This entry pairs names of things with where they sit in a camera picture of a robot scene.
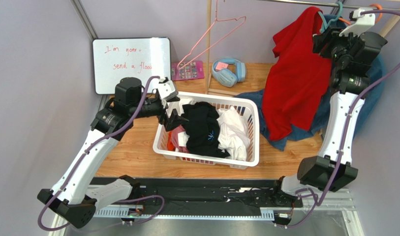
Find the red t shirt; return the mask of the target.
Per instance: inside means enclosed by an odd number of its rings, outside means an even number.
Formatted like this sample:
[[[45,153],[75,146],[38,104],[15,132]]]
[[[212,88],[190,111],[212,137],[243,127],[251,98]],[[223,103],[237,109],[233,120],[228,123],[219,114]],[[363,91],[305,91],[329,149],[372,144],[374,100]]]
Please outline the red t shirt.
[[[331,61],[315,54],[312,37],[321,29],[317,7],[307,8],[294,22],[273,36],[274,56],[262,97],[262,113],[270,141],[279,141],[293,127],[310,130],[326,93]]]

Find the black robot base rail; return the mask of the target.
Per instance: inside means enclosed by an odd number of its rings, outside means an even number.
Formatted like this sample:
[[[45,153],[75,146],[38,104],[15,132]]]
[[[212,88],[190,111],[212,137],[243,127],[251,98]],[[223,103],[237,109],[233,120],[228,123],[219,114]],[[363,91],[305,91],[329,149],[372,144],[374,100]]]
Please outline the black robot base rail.
[[[259,217],[265,209],[308,207],[275,179],[138,178],[129,211],[160,216]]]

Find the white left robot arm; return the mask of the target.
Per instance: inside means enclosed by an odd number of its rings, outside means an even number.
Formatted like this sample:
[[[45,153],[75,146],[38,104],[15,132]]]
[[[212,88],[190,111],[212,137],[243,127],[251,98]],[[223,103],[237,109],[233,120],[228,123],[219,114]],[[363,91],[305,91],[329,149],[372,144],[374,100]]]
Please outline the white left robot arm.
[[[80,229],[94,214],[114,203],[137,203],[143,200],[140,183],[127,175],[114,182],[90,189],[90,183],[107,155],[117,146],[137,118],[157,117],[166,131],[186,123],[176,110],[167,113],[168,103],[178,101],[172,80],[152,76],[145,83],[126,77],[115,87],[115,95],[98,111],[79,153],[61,179],[38,193],[44,209],[50,209]]]

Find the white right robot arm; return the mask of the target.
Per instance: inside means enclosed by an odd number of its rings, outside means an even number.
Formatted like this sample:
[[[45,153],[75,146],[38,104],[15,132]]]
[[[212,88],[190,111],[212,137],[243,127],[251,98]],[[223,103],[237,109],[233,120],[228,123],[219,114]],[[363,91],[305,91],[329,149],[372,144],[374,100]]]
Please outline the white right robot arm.
[[[367,72],[387,40],[371,31],[329,27],[313,37],[314,53],[333,62],[330,78],[330,115],[326,136],[318,154],[301,161],[296,174],[274,184],[271,201],[291,206],[308,190],[336,192],[356,179],[351,147],[355,126],[370,87]]]

